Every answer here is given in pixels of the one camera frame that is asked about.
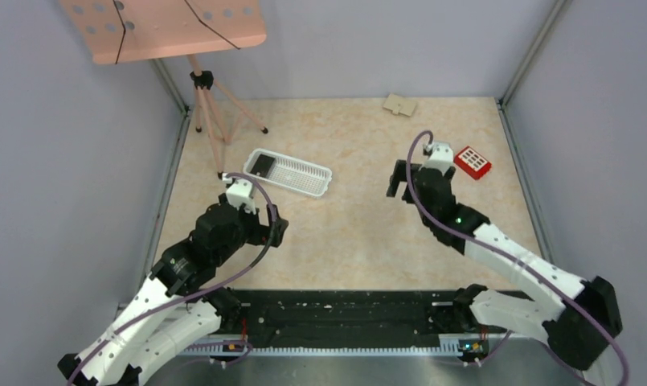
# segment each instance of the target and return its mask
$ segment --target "white plastic basket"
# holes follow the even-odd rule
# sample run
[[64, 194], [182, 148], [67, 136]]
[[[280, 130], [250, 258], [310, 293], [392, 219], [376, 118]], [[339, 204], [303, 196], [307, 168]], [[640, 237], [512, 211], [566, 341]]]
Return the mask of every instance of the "white plastic basket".
[[[265, 177], [250, 173], [257, 158], [262, 154], [275, 158]], [[315, 198], [321, 197], [328, 190], [328, 184], [333, 179], [333, 171], [327, 167], [265, 149], [252, 151], [243, 165], [243, 172], [255, 179]]]

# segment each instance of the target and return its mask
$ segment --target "gray floor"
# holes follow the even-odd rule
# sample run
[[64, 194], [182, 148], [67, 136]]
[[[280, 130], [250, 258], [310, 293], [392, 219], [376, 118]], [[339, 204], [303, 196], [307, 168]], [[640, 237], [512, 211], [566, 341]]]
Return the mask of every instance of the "gray floor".
[[538, 343], [525, 339], [509, 341], [498, 355], [482, 368], [447, 366], [437, 364], [433, 358], [426, 357], [252, 357], [226, 370], [206, 362], [182, 366], [190, 360], [193, 359], [178, 357], [171, 360], [148, 384], [153, 386], [309, 384], [575, 386], [579, 384], [556, 364]]

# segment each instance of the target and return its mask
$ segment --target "table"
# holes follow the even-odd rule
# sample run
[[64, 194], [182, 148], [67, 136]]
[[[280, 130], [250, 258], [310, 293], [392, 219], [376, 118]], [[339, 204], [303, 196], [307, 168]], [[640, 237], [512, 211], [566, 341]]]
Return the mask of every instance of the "table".
[[[493, 98], [414, 98], [412, 117], [382, 109], [384, 99], [245, 101], [264, 119], [269, 135], [240, 129], [226, 157], [226, 171], [242, 171], [258, 147], [329, 167], [333, 180], [320, 199], [266, 185], [290, 221], [283, 244], [233, 286], [279, 290], [446, 290], [472, 283], [513, 289], [503, 277], [436, 241], [416, 209], [385, 196], [398, 158], [412, 139], [430, 129], [458, 151], [467, 145], [493, 167], [479, 181], [459, 170], [457, 199], [487, 215], [519, 244], [538, 253], [522, 188]], [[239, 115], [220, 101], [227, 126]], [[206, 133], [186, 137], [170, 197], [157, 260], [188, 236], [195, 220], [225, 186], [217, 179]], [[416, 162], [424, 157], [416, 154]], [[262, 222], [266, 222], [264, 201]], [[215, 281], [245, 267], [260, 247], [246, 245], [217, 271]]]

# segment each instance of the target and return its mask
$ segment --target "black elastic cord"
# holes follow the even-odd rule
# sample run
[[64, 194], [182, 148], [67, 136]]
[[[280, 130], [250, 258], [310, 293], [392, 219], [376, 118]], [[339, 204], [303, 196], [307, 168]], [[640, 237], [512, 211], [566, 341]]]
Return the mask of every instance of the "black elastic cord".
[[115, 0], [113, 0], [113, 6], [115, 11], [117, 11], [117, 17], [120, 18], [120, 24], [122, 25], [122, 40], [120, 40], [120, 47], [117, 49], [117, 58], [115, 58], [115, 64], [120, 62], [120, 54], [122, 53], [122, 45], [125, 43], [125, 36], [127, 35], [127, 27], [125, 26], [124, 20], [122, 20], [122, 15], [120, 14], [120, 8], [117, 6]]
[[193, 7], [192, 7], [192, 6], [190, 6], [190, 4], [188, 3], [188, 0], [183, 0], [183, 2], [185, 2], [185, 3], [186, 3], [186, 5], [188, 6], [188, 9], [189, 9], [191, 12], [193, 12], [193, 15], [195, 16], [195, 18], [196, 18], [196, 19], [198, 19], [198, 21], [200, 22], [200, 24], [204, 25], [207, 29], [209, 29], [210, 31], [214, 32], [214, 33], [215, 33], [215, 35], [219, 36], [219, 37], [220, 37], [221, 39], [223, 39], [223, 41], [225, 41], [226, 43], [231, 44], [231, 45], [232, 45], [236, 50], [239, 50], [239, 49], [240, 49], [240, 47], [236, 46], [236, 45], [235, 45], [231, 40], [226, 39], [223, 35], [221, 35], [219, 32], [217, 32], [217, 30], [215, 30], [214, 28], [212, 28], [212, 27], [208, 26], [208, 25], [207, 25], [207, 24], [206, 24], [206, 23], [205, 23], [205, 22], [200, 18], [200, 16], [198, 16], [198, 14], [195, 12], [195, 10], [193, 9]]

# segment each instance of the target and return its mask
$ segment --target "pink board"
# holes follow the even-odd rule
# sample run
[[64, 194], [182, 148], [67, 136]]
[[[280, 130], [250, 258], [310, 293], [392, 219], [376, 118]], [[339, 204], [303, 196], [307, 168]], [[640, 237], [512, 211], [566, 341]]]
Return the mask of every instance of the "pink board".
[[[187, 0], [200, 19], [236, 46], [266, 40], [259, 0]], [[184, 0], [60, 0], [80, 30], [93, 61], [119, 63], [235, 49], [205, 27]]]

